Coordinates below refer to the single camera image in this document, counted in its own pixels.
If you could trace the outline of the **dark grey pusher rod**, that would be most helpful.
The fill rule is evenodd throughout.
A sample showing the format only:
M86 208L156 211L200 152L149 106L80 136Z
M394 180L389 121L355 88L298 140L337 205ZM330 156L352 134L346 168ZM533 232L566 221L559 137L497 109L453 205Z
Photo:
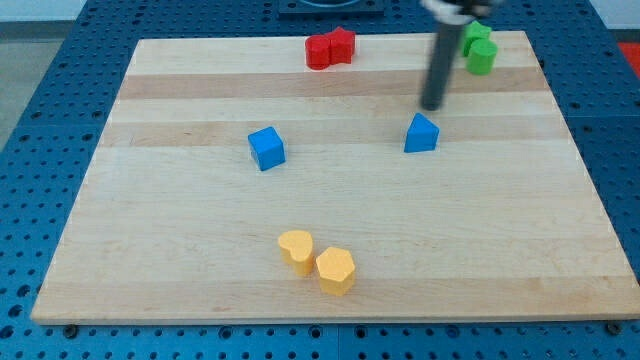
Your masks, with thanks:
M464 24L439 24L421 95L425 110L436 111L443 103L463 28Z

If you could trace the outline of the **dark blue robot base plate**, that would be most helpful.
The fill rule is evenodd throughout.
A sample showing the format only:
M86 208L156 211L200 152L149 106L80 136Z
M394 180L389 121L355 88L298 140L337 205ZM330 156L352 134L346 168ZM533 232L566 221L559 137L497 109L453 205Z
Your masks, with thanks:
M315 15L381 15L385 0L278 0L279 18Z

